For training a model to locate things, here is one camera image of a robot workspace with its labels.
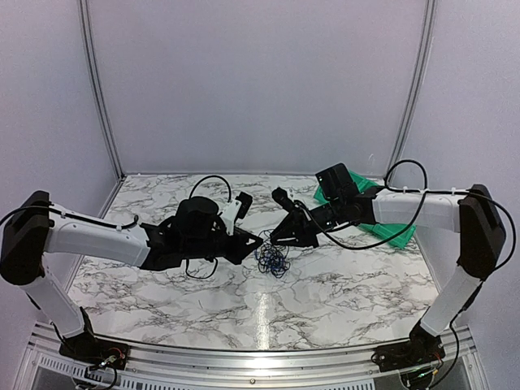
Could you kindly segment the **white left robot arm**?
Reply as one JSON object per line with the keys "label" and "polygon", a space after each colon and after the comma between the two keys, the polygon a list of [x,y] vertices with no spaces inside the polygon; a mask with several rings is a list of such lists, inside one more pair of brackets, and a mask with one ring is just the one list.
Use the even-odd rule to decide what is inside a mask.
{"label": "white left robot arm", "polygon": [[1,219],[1,277],[15,285],[50,319],[60,340],[61,355],[82,362],[123,367],[126,344],[95,336],[85,309],[75,304],[52,274],[45,254],[77,254],[105,258],[145,271],[165,271],[192,259],[219,258],[240,265],[263,239],[237,226],[252,203],[240,193],[224,208],[207,197],[184,199],[160,224],[135,218],[109,223],[78,214],[36,191]]}

